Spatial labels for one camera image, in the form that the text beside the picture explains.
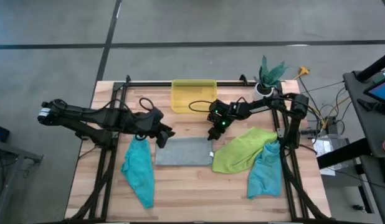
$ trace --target wooden table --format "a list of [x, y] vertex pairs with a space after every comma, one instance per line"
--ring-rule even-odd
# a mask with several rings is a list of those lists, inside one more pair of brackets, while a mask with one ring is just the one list
[[[97, 83], [92, 108], [101, 108], [110, 101], [112, 86], [113, 82]], [[298, 93], [298, 83], [293, 80], [284, 82], [283, 92]], [[217, 97], [225, 103], [236, 101], [241, 96], [245, 97], [247, 101], [252, 101], [251, 93], [253, 93], [252, 87], [217, 87]], [[138, 104], [138, 100], [143, 96], [151, 99], [154, 105], [164, 113], [161, 122], [173, 128], [173, 131], [176, 132], [174, 138], [207, 137], [207, 130], [212, 126], [212, 123], [206, 121], [207, 114], [176, 114], [173, 112], [170, 108], [170, 87], [128, 87], [126, 103], [133, 112], [144, 111]], [[253, 126], [274, 131], [271, 112], [254, 114], [244, 121], [234, 121], [218, 141], [212, 141], [214, 151]], [[307, 127], [307, 122], [302, 121], [301, 128], [305, 127]], [[247, 199], [249, 170], [238, 174], [220, 174], [212, 172], [210, 166], [154, 165], [154, 207], [144, 209], [120, 172], [132, 137], [132, 135], [120, 135], [108, 207], [108, 222], [264, 222], [290, 220], [284, 186], [280, 197], [261, 196], [249, 200]], [[155, 139], [149, 139], [149, 142], [154, 164]], [[301, 139], [301, 144], [311, 146], [310, 141], [306, 139]], [[84, 153], [92, 147], [92, 142], [85, 141], [80, 153]], [[79, 160], [65, 217], [71, 217], [76, 213], [92, 192], [99, 156], [100, 150], [97, 149]], [[297, 157], [304, 189], [318, 208], [329, 216], [330, 209], [315, 154], [301, 147], [297, 149]], [[102, 190], [98, 200], [97, 209], [99, 210], [97, 211], [101, 209], [103, 192], [104, 190]], [[295, 190], [293, 193], [298, 216], [300, 216], [297, 193]]]

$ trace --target teal towel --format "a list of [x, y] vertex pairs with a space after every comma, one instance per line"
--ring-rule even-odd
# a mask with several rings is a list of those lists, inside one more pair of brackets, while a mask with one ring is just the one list
[[146, 139], [139, 141], [133, 138], [125, 154], [121, 172], [144, 208], [152, 208], [154, 205], [154, 170], [151, 163], [150, 145]]
[[263, 152], [255, 158], [248, 177], [248, 198], [258, 195], [280, 196], [281, 160], [278, 141], [265, 144]]

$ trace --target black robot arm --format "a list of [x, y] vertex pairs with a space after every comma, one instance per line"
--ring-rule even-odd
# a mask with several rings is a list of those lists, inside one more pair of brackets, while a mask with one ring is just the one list
[[[292, 102], [290, 110], [287, 110], [285, 100]], [[297, 148], [300, 138], [299, 125], [307, 115], [308, 102], [309, 99], [305, 95], [294, 93], [274, 95], [251, 103], [237, 101], [229, 105], [216, 100], [209, 106], [207, 119], [213, 122], [213, 127], [208, 131], [208, 140], [219, 139], [234, 120], [244, 120], [252, 114], [275, 109], [291, 117], [291, 125], [289, 130], [285, 130], [283, 142], [288, 147]]]
[[[101, 108], [93, 110], [68, 105], [63, 100], [43, 102], [37, 117], [41, 124], [64, 126], [76, 132], [78, 137], [88, 136], [96, 144], [111, 144], [112, 132], [135, 134], [137, 139], [147, 136], [157, 138], [159, 147], [164, 147], [168, 138], [174, 135], [172, 128], [162, 124], [163, 113], [156, 107], [147, 113], [132, 113], [123, 103], [122, 108]], [[102, 129], [95, 129], [87, 124], [95, 123]]]

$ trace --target lime green cloth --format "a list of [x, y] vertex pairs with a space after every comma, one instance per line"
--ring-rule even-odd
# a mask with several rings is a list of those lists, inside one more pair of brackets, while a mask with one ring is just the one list
[[251, 128], [216, 151], [212, 170], [235, 174], [250, 169], [254, 165], [256, 156], [263, 151], [263, 146], [275, 140], [277, 140], [277, 133]]

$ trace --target yellow plastic bin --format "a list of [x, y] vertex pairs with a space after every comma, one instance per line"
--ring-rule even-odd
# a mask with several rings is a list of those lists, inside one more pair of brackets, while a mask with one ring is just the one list
[[[197, 100], [213, 102], [217, 98], [216, 80], [173, 80], [171, 107], [176, 113], [199, 113], [188, 105]], [[209, 103], [194, 103], [192, 109], [208, 111]]]

